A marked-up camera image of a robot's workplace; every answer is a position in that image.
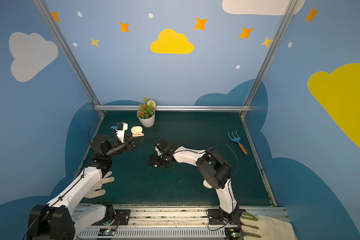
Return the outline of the pink earbud charging case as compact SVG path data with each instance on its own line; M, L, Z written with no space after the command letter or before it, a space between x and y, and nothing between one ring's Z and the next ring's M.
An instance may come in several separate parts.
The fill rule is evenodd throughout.
M145 134L143 133L143 127L141 126L134 126L131 128L131 133L133 137L142 137Z

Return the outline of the white earbud charging case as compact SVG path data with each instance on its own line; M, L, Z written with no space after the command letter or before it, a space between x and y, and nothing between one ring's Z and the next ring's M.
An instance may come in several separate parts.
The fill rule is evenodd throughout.
M207 189L212 189L213 188L206 180L203 181L203 186L205 188L207 188Z

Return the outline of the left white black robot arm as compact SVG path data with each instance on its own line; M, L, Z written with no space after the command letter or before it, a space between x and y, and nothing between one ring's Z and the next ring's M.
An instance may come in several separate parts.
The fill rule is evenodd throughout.
M46 205L35 206L29 215L25 240L76 240L78 234L96 222L114 218L110 203L96 204L89 210L74 210L85 195L100 182L112 166L112 158L127 151L133 152L143 136L109 138L97 135L91 142L93 156L78 177Z

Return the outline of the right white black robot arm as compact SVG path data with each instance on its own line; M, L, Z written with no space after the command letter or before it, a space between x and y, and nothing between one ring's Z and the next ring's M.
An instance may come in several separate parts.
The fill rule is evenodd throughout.
M156 153L149 157L148 166L168 169L170 163L180 163L197 167L204 177L204 187L216 190L223 219L234 219L239 205L232 189L232 168L216 148L193 150L183 146L173 147L161 139L156 143L155 150Z

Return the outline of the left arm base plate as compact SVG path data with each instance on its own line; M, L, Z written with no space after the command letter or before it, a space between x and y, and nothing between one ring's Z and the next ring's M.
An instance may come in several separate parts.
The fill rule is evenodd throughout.
M127 226L130 220L131 210L128 209L116 209L114 210L114 219L104 222L98 221L93 226Z

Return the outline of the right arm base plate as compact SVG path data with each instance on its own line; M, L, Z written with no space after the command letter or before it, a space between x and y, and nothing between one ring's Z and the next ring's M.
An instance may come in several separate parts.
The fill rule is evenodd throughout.
M245 209L235 209L231 214L227 214L221 209L208 209L206 211L207 216L209 218L209 225L217 226L217 225L234 225L239 224L239 217L243 212L246 212Z

